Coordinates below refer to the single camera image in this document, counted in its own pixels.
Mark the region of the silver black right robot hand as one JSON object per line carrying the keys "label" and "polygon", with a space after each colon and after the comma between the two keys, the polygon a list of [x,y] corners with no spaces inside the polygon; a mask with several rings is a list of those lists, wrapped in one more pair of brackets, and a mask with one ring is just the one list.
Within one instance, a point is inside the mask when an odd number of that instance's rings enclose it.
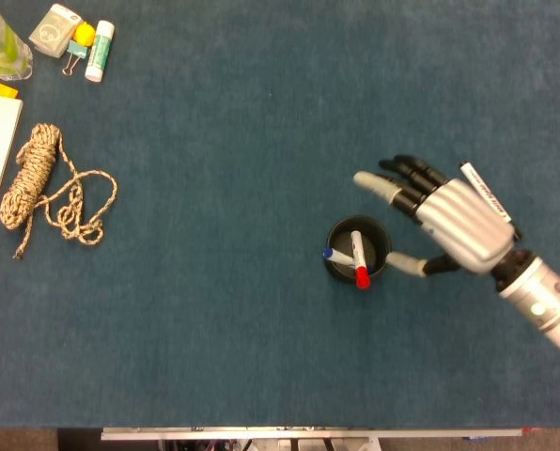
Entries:
{"label": "silver black right robot hand", "polygon": [[448,268],[490,272],[514,247],[514,227],[461,179],[448,179],[410,155],[380,160],[397,175],[358,171],[354,183],[420,226],[448,256]]}

